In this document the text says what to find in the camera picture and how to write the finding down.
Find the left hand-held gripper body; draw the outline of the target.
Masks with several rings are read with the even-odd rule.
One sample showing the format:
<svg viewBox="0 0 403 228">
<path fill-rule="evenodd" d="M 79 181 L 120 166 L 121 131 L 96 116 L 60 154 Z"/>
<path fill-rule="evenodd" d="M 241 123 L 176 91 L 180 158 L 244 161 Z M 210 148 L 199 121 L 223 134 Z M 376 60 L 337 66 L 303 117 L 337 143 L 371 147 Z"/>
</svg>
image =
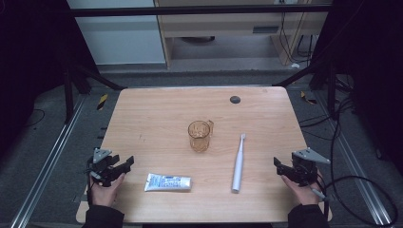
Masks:
<svg viewBox="0 0 403 228">
<path fill-rule="evenodd" d="M 116 163 L 114 165 L 108 165 L 106 158 L 111 156 L 112 151 L 108 149 L 95 148 L 93 156 L 87 161 L 87 173 L 90 178 L 96 182 L 100 183 L 104 187 L 108 187 L 119 178 L 115 174 L 115 167 L 118 166 Z"/>
</svg>

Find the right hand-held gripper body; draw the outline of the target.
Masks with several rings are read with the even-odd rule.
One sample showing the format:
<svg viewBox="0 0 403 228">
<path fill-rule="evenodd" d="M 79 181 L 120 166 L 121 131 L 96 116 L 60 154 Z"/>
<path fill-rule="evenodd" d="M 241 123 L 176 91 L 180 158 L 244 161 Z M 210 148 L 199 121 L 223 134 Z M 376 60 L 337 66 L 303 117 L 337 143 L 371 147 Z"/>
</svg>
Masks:
<svg viewBox="0 0 403 228">
<path fill-rule="evenodd" d="M 292 156 L 301 158 L 300 165 L 293 168 L 293 172 L 286 176 L 289 180 L 296 182 L 299 186 L 306 186 L 317 180 L 317 163 L 330 164 L 331 161 L 318 154 L 310 147 L 295 151 Z"/>
</svg>

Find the white electric toothbrush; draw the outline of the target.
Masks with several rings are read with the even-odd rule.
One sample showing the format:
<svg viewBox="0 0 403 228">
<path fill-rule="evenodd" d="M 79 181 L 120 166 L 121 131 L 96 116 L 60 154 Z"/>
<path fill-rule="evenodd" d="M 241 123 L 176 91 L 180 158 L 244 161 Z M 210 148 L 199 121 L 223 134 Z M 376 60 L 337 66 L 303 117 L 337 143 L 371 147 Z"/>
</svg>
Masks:
<svg viewBox="0 0 403 228">
<path fill-rule="evenodd" d="M 242 167 L 243 167 L 243 143 L 246 135 L 242 133 L 240 135 L 240 145 L 237 153 L 237 157 L 235 160 L 234 173 L 233 173 L 233 182 L 232 182 L 232 192 L 237 194 L 240 191 L 241 184 L 241 176 L 242 176 Z"/>
</svg>

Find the white toothpaste tube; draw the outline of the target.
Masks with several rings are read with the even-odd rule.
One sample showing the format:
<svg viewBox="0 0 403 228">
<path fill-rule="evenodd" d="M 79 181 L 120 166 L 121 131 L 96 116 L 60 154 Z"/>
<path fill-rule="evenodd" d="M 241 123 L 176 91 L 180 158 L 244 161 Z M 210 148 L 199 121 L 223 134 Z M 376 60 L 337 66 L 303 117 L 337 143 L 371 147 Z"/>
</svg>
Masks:
<svg viewBox="0 0 403 228">
<path fill-rule="evenodd" d="M 190 177 L 166 176 L 149 173 L 144 185 L 144 191 L 188 191 L 192 187 Z"/>
</svg>

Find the amber transparent cup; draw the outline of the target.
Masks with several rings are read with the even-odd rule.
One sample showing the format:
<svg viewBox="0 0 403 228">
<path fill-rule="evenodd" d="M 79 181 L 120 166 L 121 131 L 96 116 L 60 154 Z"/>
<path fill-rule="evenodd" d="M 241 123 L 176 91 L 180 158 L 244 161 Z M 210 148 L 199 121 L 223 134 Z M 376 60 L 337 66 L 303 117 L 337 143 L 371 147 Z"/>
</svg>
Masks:
<svg viewBox="0 0 403 228">
<path fill-rule="evenodd" d="M 189 143 L 195 152 L 204 152 L 208 149 L 213 135 L 214 123 L 208 121 L 194 121 L 187 128 Z"/>
</svg>

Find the person's right hand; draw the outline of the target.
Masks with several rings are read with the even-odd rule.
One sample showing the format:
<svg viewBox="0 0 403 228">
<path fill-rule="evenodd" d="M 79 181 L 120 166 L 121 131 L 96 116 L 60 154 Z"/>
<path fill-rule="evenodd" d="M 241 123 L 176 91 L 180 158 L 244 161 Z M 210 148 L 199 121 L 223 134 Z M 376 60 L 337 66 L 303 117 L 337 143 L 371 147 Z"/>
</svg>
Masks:
<svg viewBox="0 0 403 228">
<path fill-rule="evenodd" d="M 321 202 L 321 197 L 316 194 L 316 192 L 320 192 L 320 187 L 316 182 L 311 185 L 299 186 L 284 175 L 281 176 L 281 179 L 291 189 L 301 205 L 314 205 Z"/>
</svg>

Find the person's left hand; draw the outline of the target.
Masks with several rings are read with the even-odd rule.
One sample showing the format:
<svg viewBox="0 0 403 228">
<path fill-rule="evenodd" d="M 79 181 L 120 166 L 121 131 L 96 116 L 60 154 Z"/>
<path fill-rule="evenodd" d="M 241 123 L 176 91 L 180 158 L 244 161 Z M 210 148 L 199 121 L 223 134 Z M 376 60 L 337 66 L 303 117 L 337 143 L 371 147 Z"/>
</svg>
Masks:
<svg viewBox="0 0 403 228">
<path fill-rule="evenodd" d="M 121 174 L 118 179 L 111 183 L 110 186 L 104 187 L 90 180 L 90 195 L 93 205 L 111 207 L 117 198 L 119 189 L 124 182 L 125 173 Z"/>
</svg>

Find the black curtain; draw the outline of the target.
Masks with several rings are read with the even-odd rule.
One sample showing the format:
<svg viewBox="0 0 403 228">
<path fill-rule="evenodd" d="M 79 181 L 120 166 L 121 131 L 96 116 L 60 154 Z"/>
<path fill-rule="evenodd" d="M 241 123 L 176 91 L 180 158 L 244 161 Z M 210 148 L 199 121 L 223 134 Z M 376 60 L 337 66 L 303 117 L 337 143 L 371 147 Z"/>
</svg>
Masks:
<svg viewBox="0 0 403 228">
<path fill-rule="evenodd" d="M 41 93 L 63 83 L 63 68 L 51 50 L 59 33 L 73 60 L 95 71 L 96 64 L 67 0 L 0 0 L 0 159 L 22 131 Z"/>
<path fill-rule="evenodd" d="M 314 56 L 354 79 L 381 153 L 403 175 L 403 0 L 333 0 Z"/>
</svg>

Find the white cabinet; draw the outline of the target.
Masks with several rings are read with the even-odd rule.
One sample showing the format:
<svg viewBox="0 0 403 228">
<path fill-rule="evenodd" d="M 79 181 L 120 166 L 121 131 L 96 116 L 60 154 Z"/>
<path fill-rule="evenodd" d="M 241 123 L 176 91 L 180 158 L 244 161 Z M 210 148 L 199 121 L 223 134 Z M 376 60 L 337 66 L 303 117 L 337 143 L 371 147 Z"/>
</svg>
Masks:
<svg viewBox="0 0 403 228">
<path fill-rule="evenodd" d="M 154 7 L 153 0 L 67 0 L 72 10 Z M 157 17 L 77 17 L 98 66 L 164 64 Z"/>
</svg>

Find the aluminium floor rail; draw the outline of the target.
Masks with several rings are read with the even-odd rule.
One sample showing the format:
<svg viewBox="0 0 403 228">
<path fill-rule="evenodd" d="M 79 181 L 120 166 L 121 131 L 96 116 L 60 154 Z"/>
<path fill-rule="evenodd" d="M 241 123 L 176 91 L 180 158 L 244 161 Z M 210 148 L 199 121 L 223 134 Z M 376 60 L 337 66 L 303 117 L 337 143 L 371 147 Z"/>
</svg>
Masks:
<svg viewBox="0 0 403 228">
<path fill-rule="evenodd" d="M 67 121 L 58 135 L 54 145 L 52 146 L 45 163 L 31 186 L 28 195 L 26 196 L 22 206 L 13 218 L 10 228 L 26 228 L 29 219 L 36 208 L 39 199 L 42 197 L 44 190 L 48 184 L 48 180 L 59 161 L 59 158 L 64 151 L 67 141 L 82 113 L 83 106 L 86 102 L 86 95 L 79 95 L 77 102 L 73 107 L 73 114 Z"/>
<path fill-rule="evenodd" d="M 339 117 L 339 111 L 343 109 L 343 106 L 348 103 L 347 100 L 343 100 L 340 103 L 340 106 L 336 109 L 335 112 L 331 112 L 326 107 L 326 97 L 320 93 L 315 92 L 315 96 L 317 98 L 317 102 L 320 107 L 323 109 L 323 112 L 328 115 L 329 125 L 334 130 L 334 135 L 331 139 L 331 182 L 330 186 L 334 189 L 334 196 L 338 203 L 354 218 L 360 220 L 362 223 L 367 224 L 368 226 L 373 226 L 376 228 L 394 228 L 395 220 L 398 217 L 398 210 L 394 209 L 394 217 L 391 218 L 388 214 L 384 204 L 381 201 L 380 196 L 377 194 L 377 191 L 380 191 L 381 188 L 372 180 L 370 180 L 361 165 L 359 164 L 356 156 L 353 153 L 350 145 L 348 144 L 344 134 L 342 133 L 340 127 L 340 120 L 334 120 L 334 117 Z M 334 178 L 334 164 L 333 161 L 335 147 L 338 148 L 339 153 L 343 156 L 344 161 L 347 167 L 350 170 L 350 175 L 339 177 L 337 179 Z M 340 195 L 337 192 L 336 184 L 345 180 L 353 180 L 355 185 L 357 186 L 362 199 L 366 203 L 366 206 L 372 216 L 372 220 L 366 220 L 362 218 L 358 213 L 352 211 L 346 203 L 341 199 Z"/>
</svg>

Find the black diagonal frame strut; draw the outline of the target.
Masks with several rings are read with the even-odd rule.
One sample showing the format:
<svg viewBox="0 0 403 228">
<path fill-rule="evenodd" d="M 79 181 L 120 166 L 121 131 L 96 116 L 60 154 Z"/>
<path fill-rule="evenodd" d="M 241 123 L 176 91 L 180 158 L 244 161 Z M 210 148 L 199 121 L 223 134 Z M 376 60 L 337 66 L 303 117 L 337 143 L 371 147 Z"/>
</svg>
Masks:
<svg viewBox="0 0 403 228">
<path fill-rule="evenodd" d="M 124 86 L 117 85 L 108 79 L 104 78 L 99 72 L 95 72 L 87 67 L 69 64 L 64 72 L 64 89 L 65 89 L 65 104 L 66 104 L 66 118 L 65 123 L 68 124 L 74 114 L 73 107 L 73 92 L 72 87 L 76 86 L 80 94 L 88 94 L 91 91 L 91 86 L 86 78 L 94 79 L 98 83 L 107 86 L 113 90 L 123 90 Z"/>
<path fill-rule="evenodd" d="M 336 68 L 331 61 L 314 61 L 308 67 L 300 70 L 293 76 L 285 79 L 274 86 L 287 87 L 302 77 L 312 74 L 313 78 L 309 83 L 312 89 L 320 88 L 327 84 L 327 110 L 333 120 L 336 119 Z"/>
</svg>

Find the black horizontal frame bar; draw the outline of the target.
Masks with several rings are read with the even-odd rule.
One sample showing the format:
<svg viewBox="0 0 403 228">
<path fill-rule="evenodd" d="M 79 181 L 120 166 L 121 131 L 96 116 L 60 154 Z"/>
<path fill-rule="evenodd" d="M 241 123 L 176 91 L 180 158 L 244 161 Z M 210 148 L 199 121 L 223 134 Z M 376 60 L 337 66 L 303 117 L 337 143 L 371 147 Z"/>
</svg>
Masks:
<svg viewBox="0 0 403 228">
<path fill-rule="evenodd" d="M 294 4 L 294 5 L 224 5 L 190 7 L 154 7 L 120 9 L 70 9 L 66 11 L 73 17 L 98 16 L 148 16 L 148 15 L 193 15 L 193 14 L 231 14 L 231 13 L 279 13 L 279 12 L 324 12 L 333 8 L 332 4 Z"/>
</svg>

